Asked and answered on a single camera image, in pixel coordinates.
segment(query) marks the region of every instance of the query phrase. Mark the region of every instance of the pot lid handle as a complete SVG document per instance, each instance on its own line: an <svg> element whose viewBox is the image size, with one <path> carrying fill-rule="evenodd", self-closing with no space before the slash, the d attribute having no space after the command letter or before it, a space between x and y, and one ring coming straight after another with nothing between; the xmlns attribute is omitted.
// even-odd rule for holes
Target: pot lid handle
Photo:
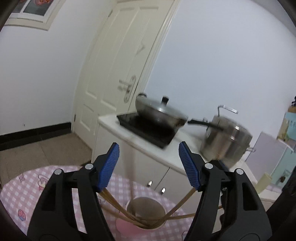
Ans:
<svg viewBox="0 0 296 241"><path fill-rule="evenodd" d="M161 103L166 105L168 103L168 97L167 96L163 96L163 99L161 100Z"/></svg>
<svg viewBox="0 0 296 241"><path fill-rule="evenodd" d="M233 112L235 114L239 113L237 110L229 108L229 107L221 104L221 105L218 105L218 116L220 116L220 110L219 110L220 108L224 108L224 109L229 110L229 111L231 111L231 112Z"/></svg>

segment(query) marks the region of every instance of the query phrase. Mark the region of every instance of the white countertop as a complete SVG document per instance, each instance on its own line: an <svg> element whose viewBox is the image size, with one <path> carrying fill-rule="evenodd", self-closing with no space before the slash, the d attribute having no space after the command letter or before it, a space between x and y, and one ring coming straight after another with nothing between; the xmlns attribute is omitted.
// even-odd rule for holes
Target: white countertop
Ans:
<svg viewBox="0 0 296 241"><path fill-rule="evenodd" d="M115 114L105 115L99 117L100 125L104 126L110 132L121 138L122 140L128 142L131 146L135 147L139 151L145 153L156 161L169 166L170 168L182 173L186 174L183 168L182 162L179 157L178 148L179 144L182 141L185 141L189 146L190 150L194 153L199 153L199 148L201 145L201 140L191 136L190 134L183 132L180 129L176 136L173 138L171 143L164 149L161 149L150 142L144 140L143 138L137 136L131 131L125 129L124 127L119 125L119 120L117 119ZM230 171L234 171L236 168L241 168L245 171L248 178L252 183L257 183L254 175L250 171L249 167L246 165L244 161L239 161L235 164L234 167L230 169ZM259 197L263 201L275 201L279 197L279 193L272 192L270 190L265 189L263 192L259 194Z"/></svg>

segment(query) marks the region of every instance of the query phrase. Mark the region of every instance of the black baseboard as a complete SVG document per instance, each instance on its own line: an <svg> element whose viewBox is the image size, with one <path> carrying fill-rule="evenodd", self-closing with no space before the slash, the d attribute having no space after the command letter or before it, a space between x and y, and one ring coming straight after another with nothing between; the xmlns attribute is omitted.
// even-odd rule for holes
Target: black baseboard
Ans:
<svg viewBox="0 0 296 241"><path fill-rule="evenodd" d="M71 133L71 122L0 136L0 151Z"/></svg>

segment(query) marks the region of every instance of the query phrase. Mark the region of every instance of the pink checkered tablecloth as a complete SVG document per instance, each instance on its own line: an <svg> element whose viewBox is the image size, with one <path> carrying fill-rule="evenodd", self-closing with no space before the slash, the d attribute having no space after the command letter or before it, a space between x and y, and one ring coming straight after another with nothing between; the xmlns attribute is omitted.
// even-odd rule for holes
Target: pink checkered tablecloth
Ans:
<svg viewBox="0 0 296 241"><path fill-rule="evenodd" d="M16 225L27 234L31 216L33 210L37 204L37 201L51 175L55 169L61 168L64 172L72 172L78 170L77 166L48 166L35 170L27 171L11 180L9 183L3 186L0 193L0 200L4 207L8 211L10 217L16 223ZM157 200L163 207L170 211L175 204L167 198L161 196L154 190L144 187L138 183L134 183L134 195L146 196ZM113 174L109 185L108 191L116 198L116 200L125 207L130 198L130 185L129 180L122 178L119 175ZM75 218L78 229L86 233L82 214L80 210L78 190L72 189L73 205ZM110 209L115 210L109 203L107 203L100 195L98 195L99 203L107 205ZM146 236L138 237L124 237L116 229L116 218L103 210L105 219L108 223L109 229L112 232L116 241L174 241L183 240L193 218L185 218L179 220L168 220L165 225L153 231ZM177 210L173 215L185 214L182 209Z"/></svg>

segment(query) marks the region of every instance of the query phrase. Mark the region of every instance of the cabinet knob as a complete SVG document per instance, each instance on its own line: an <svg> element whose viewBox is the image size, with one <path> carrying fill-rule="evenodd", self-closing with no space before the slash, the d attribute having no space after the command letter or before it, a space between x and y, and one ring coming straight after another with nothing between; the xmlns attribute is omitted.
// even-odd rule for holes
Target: cabinet knob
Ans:
<svg viewBox="0 0 296 241"><path fill-rule="evenodd" d="M160 194L163 195L165 193L165 188L161 189Z"/></svg>
<svg viewBox="0 0 296 241"><path fill-rule="evenodd" d="M151 185L152 185L152 181L149 181L147 184L147 187L151 187Z"/></svg>

